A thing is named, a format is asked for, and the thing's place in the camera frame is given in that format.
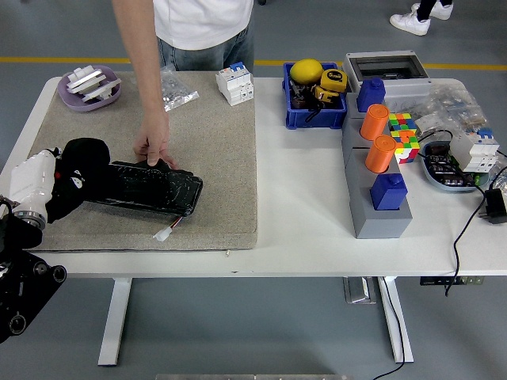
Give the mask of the person's right hand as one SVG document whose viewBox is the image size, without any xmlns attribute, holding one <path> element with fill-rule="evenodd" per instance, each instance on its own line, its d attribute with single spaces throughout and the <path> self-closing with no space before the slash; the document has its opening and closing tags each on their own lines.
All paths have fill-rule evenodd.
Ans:
<svg viewBox="0 0 507 380">
<path fill-rule="evenodd" d="M 163 160 L 172 169 L 177 169 L 178 164 L 168 151 L 169 141 L 170 121 L 165 110 L 146 112 L 133 144 L 137 161 L 146 160 L 149 166 L 155 166 Z"/>
</svg>

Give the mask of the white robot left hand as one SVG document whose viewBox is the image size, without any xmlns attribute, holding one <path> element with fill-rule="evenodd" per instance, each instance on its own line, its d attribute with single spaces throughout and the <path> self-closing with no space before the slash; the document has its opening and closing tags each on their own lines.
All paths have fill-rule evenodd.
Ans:
<svg viewBox="0 0 507 380">
<path fill-rule="evenodd" d="M 48 222 L 46 204 L 55 185 L 56 158 L 62 151 L 44 149 L 23 161 L 11 172 L 9 199 L 17 202 L 13 213 L 40 230 Z"/>
</svg>

